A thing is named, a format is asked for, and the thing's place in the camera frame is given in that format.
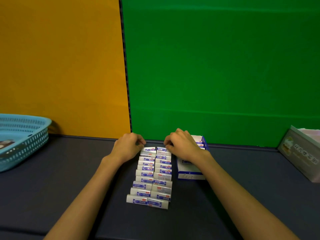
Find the forearm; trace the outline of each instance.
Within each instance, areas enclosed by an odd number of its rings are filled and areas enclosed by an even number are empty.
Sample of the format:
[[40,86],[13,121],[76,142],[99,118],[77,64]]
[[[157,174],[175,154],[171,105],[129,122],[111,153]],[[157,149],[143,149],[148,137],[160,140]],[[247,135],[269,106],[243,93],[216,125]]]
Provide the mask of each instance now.
[[66,209],[45,239],[87,239],[110,182],[120,164],[104,158],[83,190]]
[[298,239],[278,218],[239,185],[211,155],[195,160],[245,240]]

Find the right hand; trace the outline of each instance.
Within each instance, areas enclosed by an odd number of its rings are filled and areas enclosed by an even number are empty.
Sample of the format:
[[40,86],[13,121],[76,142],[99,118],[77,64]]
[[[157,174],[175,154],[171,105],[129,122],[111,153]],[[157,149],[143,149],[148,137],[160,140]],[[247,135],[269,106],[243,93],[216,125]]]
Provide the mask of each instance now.
[[177,157],[192,163],[195,162],[198,156],[210,154],[207,150],[199,148],[187,130],[183,131],[179,128],[165,138],[164,145],[166,149],[170,150]]

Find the blue and white cardboard box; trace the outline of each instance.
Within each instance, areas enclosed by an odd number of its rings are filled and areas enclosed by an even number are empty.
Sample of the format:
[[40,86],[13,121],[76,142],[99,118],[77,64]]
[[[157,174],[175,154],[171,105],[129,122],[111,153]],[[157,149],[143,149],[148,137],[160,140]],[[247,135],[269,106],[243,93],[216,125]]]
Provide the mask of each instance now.
[[[208,144],[203,136],[194,136],[192,135],[194,141],[202,142],[204,149],[208,150]],[[184,161],[181,158],[177,160],[178,165],[178,179],[187,179],[187,180],[205,180],[205,176],[202,172],[191,162]]]

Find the hand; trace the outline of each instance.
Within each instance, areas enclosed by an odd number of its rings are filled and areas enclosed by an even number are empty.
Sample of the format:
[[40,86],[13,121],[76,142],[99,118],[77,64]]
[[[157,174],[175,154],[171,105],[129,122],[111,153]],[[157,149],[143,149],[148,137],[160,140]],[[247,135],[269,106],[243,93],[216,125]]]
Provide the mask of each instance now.
[[194,163],[198,155],[208,153],[208,151],[199,148],[187,130],[183,131],[179,128],[176,132],[170,133],[170,135],[165,138],[164,145],[166,149],[170,150],[177,157],[192,163]]
[[146,141],[141,135],[135,133],[124,134],[115,141],[110,156],[114,158],[114,160],[120,160],[120,163],[123,164],[134,158],[134,156],[144,148],[145,144]]

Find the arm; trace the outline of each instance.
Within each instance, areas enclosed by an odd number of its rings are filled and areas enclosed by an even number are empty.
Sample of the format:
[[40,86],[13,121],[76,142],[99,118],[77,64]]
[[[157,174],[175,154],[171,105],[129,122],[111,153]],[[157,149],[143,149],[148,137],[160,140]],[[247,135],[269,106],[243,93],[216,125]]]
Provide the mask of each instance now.
[[104,157],[83,190],[62,214],[45,240],[87,239],[110,182],[118,168],[133,158],[146,144],[141,135],[124,134],[113,146],[110,155]]
[[200,149],[188,131],[177,129],[166,137],[164,144],[174,155],[192,162],[200,169],[245,240],[299,240],[227,174],[209,151]]

